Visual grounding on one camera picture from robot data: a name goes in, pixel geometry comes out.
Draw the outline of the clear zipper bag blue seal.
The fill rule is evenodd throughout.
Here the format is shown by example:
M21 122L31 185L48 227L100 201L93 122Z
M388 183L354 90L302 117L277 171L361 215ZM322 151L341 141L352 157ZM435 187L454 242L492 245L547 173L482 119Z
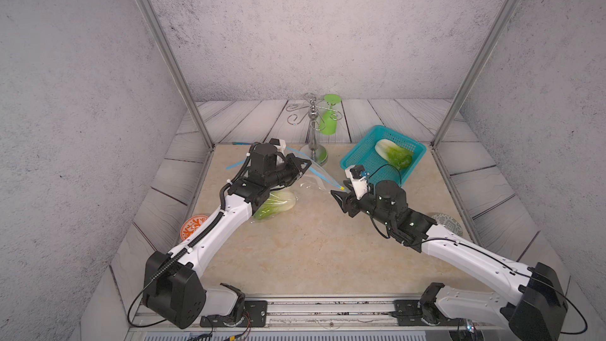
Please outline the clear zipper bag blue seal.
M250 145L237 167L238 172L219 191L220 219L240 216L260 222L287 212L298 201L295 185L324 192L347 190L318 163L275 138Z

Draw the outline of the chinese cabbage dark green leafy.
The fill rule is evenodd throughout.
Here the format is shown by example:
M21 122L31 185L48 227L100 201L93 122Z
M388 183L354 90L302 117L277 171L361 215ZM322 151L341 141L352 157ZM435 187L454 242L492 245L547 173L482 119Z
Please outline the chinese cabbage dark green leafy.
M281 213L290 211L297 203L296 195L289 189L270 192L268 200L258 208L253 218L256 221L264 221Z

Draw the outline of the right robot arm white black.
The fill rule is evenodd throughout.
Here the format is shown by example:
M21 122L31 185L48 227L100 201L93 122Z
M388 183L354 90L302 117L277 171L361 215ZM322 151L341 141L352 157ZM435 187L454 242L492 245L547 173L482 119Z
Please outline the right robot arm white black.
M488 292L430 284L418 302L421 320L441 325L465 319L509 329L520 340L557 340L568 304L556 272L538 262L530 267L488 251L409 207L404 189L393 181L370 188L356 179L348 193L331 191L342 212L366 214L382 223L385 236L420 254L438 258L477 279Z

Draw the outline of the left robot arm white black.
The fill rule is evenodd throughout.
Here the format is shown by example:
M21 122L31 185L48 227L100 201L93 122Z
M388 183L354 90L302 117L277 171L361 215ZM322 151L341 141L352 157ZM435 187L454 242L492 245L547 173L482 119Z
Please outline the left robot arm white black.
M245 294L221 284L205 288L205 269L231 235L270 195L298 181L312 160L285 153L286 143L254 143L238 173L219 191L219 207L197 230L168 253L154 252L145 265L142 304L172 325L185 329L198 317L224 317L240 322Z

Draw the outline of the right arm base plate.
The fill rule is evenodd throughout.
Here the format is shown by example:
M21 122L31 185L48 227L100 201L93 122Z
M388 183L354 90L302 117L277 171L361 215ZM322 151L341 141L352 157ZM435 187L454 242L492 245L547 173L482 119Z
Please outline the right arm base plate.
M398 326L456 326L463 320L450 318L443 314L435 303L422 304L419 300L400 299L393 302L394 309L389 313Z

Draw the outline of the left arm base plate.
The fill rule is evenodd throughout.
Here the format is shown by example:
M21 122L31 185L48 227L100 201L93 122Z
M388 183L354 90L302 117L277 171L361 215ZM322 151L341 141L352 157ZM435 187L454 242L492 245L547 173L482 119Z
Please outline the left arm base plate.
M268 302L265 300L245 300L236 305L229 315L209 315L200 318L202 328L242 329L263 328L267 323Z

